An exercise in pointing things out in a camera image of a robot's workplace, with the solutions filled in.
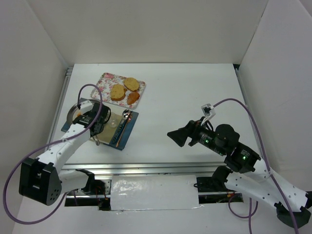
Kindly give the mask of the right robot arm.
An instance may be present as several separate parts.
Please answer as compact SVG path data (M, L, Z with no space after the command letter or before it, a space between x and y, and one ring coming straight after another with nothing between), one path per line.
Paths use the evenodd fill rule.
M189 121L185 127L167 133L178 146L183 147L187 138L189 146L197 143L224 156L224 166L215 170L214 184L245 194L276 209L277 218L289 227L301 228L308 224L312 206L312 193L303 191L271 168L250 147L239 142L239 133L229 124L220 124L210 130L201 120Z

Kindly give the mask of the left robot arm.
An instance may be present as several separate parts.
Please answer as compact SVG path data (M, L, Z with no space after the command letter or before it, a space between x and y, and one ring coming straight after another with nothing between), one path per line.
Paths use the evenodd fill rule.
M19 194L50 206L61 194L72 190L89 194L97 185L104 185L88 170L63 171L62 168L82 144L103 131L110 117L110 108L99 101L87 99L80 107L73 106L67 115L69 129L60 142L21 164Z

